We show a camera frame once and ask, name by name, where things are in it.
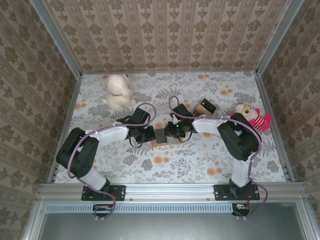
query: stuffed animal with red striped hat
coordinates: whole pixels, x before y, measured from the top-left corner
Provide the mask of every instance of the stuffed animal with red striped hat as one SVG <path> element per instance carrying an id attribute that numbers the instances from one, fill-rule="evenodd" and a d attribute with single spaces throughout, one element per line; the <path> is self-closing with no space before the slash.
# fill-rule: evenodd
<path id="1" fill-rule="evenodd" d="M 267 114 L 264 117 L 261 116 L 259 108 L 254 109 L 252 106 L 239 103 L 231 113 L 231 116 L 235 113 L 241 113 L 253 127 L 261 132 L 265 132 L 270 128 L 272 115 Z"/>

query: floral tablecloth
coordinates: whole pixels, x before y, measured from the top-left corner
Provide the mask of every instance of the floral tablecloth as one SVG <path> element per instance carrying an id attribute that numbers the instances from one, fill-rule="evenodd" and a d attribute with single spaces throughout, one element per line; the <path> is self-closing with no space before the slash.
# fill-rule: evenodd
<path id="1" fill-rule="evenodd" d="M 237 103 L 264 108 L 252 72 L 178 72 L 129 73 L 130 88 L 137 105 L 152 103 L 157 115 L 152 125 L 161 128 L 171 119 L 168 98 L 178 96 L 190 110 L 203 98 L 217 109 L 214 116 L 229 116 Z M 116 119 L 131 115 L 134 107 L 125 112 L 114 112 L 102 103 L 107 89 L 107 75 L 82 76 L 80 93 L 69 131 L 108 126 Z M 143 106 L 151 115 L 153 110 Z M 262 151 L 254 159 L 252 177 L 257 182 L 284 182 L 285 177 L 271 131 L 261 134 Z M 233 158 L 222 139 L 208 133 L 193 134 L 181 144 L 141 148 L 129 145 L 128 140 L 117 141 L 98 149 L 94 165 L 111 183 L 216 183 L 228 182 L 232 174 Z M 67 170 L 59 166 L 56 183 L 76 183 L 69 179 Z"/>

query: wallpaper wall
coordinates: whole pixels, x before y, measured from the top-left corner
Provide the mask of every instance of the wallpaper wall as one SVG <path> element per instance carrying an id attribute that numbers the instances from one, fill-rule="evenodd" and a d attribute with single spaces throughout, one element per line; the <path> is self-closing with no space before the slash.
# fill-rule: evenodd
<path id="1" fill-rule="evenodd" d="M 28 0 L 0 0 L 0 239 L 47 181 L 75 79 Z"/>
<path id="2" fill-rule="evenodd" d="M 44 0 L 83 72 L 254 69 L 289 0 Z"/>
<path id="3" fill-rule="evenodd" d="M 305 0 L 262 76 L 291 166 L 320 220 L 320 1 Z"/>

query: plush toy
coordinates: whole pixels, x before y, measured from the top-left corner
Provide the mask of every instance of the plush toy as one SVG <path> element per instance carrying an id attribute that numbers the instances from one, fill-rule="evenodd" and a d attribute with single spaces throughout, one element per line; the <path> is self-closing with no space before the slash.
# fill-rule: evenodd
<path id="1" fill-rule="evenodd" d="M 126 74 L 112 74 L 106 79 L 108 94 L 102 102 L 116 112 L 123 112 L 125 107 L 132 107 L 137 102 L 131 98 L 134 94 L 129 87 L 129 78 Z"/>
<path id="2" fill-rule="evenodd" d="M 254 109 L 252 106 L 240 103 L 235 107 L 231 115 L 235 113 L 241 113 L 245 119 L 259 131 L 265 132 L 270 128 L 272 115 L 267 114 L 264 117 L 261 116 L 259 108 Z"/>

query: white stuffed animal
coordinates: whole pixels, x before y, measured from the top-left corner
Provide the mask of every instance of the white stuffed animal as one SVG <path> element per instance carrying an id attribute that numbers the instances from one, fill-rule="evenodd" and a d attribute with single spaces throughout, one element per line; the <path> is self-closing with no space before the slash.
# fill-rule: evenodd
<path id="1" fill-rule="evenodd" d="M 112 74 L 106 79 L 108 94 L 102 98 L 102 102 L 116 112 L 123 112 L 125 107 L 132 107 L 137 102 L 131 98 L 134 94 L 129 87 L 127 74 Z"/>

